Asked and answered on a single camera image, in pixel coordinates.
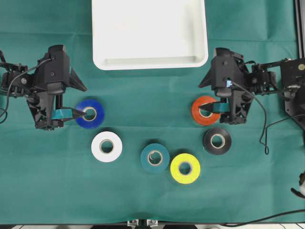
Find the metal bracket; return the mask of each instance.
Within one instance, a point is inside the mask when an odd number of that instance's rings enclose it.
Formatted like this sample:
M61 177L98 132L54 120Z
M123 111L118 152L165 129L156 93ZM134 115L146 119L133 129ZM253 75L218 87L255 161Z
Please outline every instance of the metal bracket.
M147 226L149 227L157 227L158 226L158 221L157 220L154 220L154 219L147 219L146 220L147 222Z
M295 0L295 16L299 43L299 57L305 57L305 1Z
M133 219L133 220L127 221L127 226L132 227L132 229L134 229L138 225L139 225L139 220L138 219Z

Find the robotic arm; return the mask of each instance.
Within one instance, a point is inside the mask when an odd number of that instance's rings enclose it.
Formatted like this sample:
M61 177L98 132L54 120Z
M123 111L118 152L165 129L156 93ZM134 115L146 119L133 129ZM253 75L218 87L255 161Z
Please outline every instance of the robotic arm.
M252 64L252 71L247 68ZM282 86L276 83L275 73L270 68L280 67ZM200 108L221 114L220 122L228 124L246 123L253 101L252 94L281 94L285 110L291 116L305 114L305 59L284 59L267 64L244 62L244 56L229 49L217 48L212 66L199 87L211 86L220 101L202 105ZM294 118L305 130L305 120Z
M68 120L86 115L63 106L67 87L83 92L87 90L73 69L70 73L70 61L63 45L50 47L38 60L39 67L33 74L27 73L29 69L25 65L7 63L1 51L0 60L0 67L7 71L2 76L0 94L26 97L37 129L54 130L63 127Z

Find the orange tape roll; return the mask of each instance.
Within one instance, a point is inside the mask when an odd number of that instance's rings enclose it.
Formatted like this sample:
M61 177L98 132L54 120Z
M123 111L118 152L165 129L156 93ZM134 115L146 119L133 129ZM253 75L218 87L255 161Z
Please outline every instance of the orange tape roll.
M211 113L208 116L204 116L201 113L200 106L204 104L214 103L217 102L214 98L209 96L202 96L199 99L197 99L193 105L192 105L192 116L193 119L201 124L201 125L212 125L213 123L216 123L217 120L220 118L220 114L214 114Z

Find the black tape roll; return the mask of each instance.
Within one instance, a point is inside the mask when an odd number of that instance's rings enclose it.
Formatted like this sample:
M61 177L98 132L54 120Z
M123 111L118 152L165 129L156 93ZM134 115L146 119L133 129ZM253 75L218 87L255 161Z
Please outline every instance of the black tape roll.
M212 139L218 136L221 138L222 142L219 146L214 146ZM229 151L231 148L232 140L230 134L220 128L214 128L208 130L203 137L203 146L211 154L222 155Z

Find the white tape roll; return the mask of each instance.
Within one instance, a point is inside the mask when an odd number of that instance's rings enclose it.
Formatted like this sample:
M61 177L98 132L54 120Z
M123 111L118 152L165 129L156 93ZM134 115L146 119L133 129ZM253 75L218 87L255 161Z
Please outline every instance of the white tape roll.
M106 141L112 143L112 151L105 153L102 150L102 144ZM93 156L102 162L112 162L116 160L122 153L123 145L122 141L113 132L105 131L96 135L91 144L91 151Z

